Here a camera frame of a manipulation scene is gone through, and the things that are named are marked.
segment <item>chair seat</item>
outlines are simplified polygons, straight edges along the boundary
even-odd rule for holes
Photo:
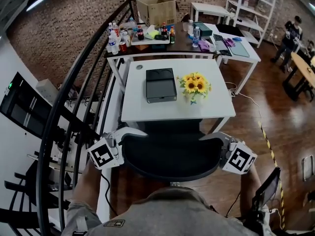
[[[169,182],[191,181],[216,170],[223,142],[199,141],[196,134],[125,136],[121,142],[125,162],[136,172]]]

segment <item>red can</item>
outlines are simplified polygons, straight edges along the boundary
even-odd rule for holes
[[[122,53],[125,53],[126,51],[127,51],[127,45],[126,45],[126,43],[125,42],[120,42],[119,43],[119,49],[120,49],[120,51],[122,52]]]

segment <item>yellow and black striped tape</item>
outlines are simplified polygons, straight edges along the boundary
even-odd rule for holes
[[[272,160],[274,160],[275,167],[277,167],[278,164],[277,164],[277,161],[276,161],[276,158],[275,158],[275,154],[274,154],[274,152],[272,151],[272,148],[271,148],[270,142],[269,142],[269,140],[268,140],[268,138],[267,138],[266,132],[265,132],[265,130],[262,128],[262,125],[261,125],[261,122],[260,122],[260,121],[258,122],[258,124],[259,124],[259,127],[260,127],[260,129],[261,129],[261,131],[262,131],[262,134],[264,135],[264,138],[265,138],[265,140],[266,140],[266,142],[267,142],[267,146],[268,146],[268,148],[269,148],[269,150],[270,150]],[[283,190],[283,188],[282,188],[281,179],[279,179],[279,183],[280,183],[280,192],[281,192],[281,211],[282,211],[282,215],[281,215],[281,217],[282,217],[282,219],[281,219],[281,227],[282,227],[282,229],[284,230],[284,228],[285,228],[285,224],[284,224],[284,190]]]

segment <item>sunflower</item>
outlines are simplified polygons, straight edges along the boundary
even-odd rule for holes
[[[189,80],[185,82],[185,89],[187,90],[187,92],[189,93],[196,92],[197,90],[196,82],[197,81],[194,81],[192,78],[190,78]]]
[[[196,78],[196,80],[198,80],[198,81],[200,81],[200,80],[207,81],[206,78],[200,73],[194,73],[193,75]]]
[[[188,74],[188,75],[185,75],[184,77],[183,77],[183,80],[186,82],[186,81],[188,81],[189,79],[193,79],[193,74],[192,73],[190,73],[190,74]]]
[[[200,93],[204,93],[208,90],[206,82],[204,80],[198,80],[196,83],[197,90]]]

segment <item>small white table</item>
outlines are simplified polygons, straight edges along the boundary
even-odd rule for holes
[[[225,24],[228,25],[230,22],[231,14],[221,6],[211,5],[206,3],[192,2],[190,9],[190,17],[193,18],[193,10],[195,9],[195,22],[198,21],[199,12],[203,12],[207,15],[218,16],[218,24],[220,23],[221,17],[226,17]]]
[[[212,85],[206,99],[190,105],[182,95],[183,88],[175,79],[177,100],[148,103],[146,99],[146,70],[172,68],[174,77],[200,72]],[[155,121],[219,118],[211,132],[218,132],[230,117],[235,116],[230,94],[214,59],[158,59],[130,63],[124,97],[122,121]]]
[[[212,30],[212,34],[221,35],[223,38],[231,38],[232,39],[232,38],[236,37],[236,36],[231,35],[231,34],[219,32],[218,28],[215,25],[205,24],[205,26],[207,26],[209,29]],[[213,43],[215,42],[213,35],[210,36],[210,39]],[[254,50],[254,48],[251,46],[251,44],[246,40],[246,38],[241,37],[241,39],[242,39],[241,43],[244,46],[245,50],[248,52],[249,57],[234,55],[233,53],[231,53],[232,56],[219,56],[217,58],[218,66],[220,66],[222,59],[239,60],[239,61],[244,61],[244,62],[248,62],[251,64],[249,70],[247,71],[247,74],[245,75],[245,77],[242,78],[240,83],[237,85],[237,89],[235,90],[235,94],[238,94],[241,91],[241,89],[243,88],[243,86],[245,85],[245,83],[247,82],[249,77],[251,76],[252,72],[254,71],[257,63],[261,61],[260,57],[258,56],[256,51]]]

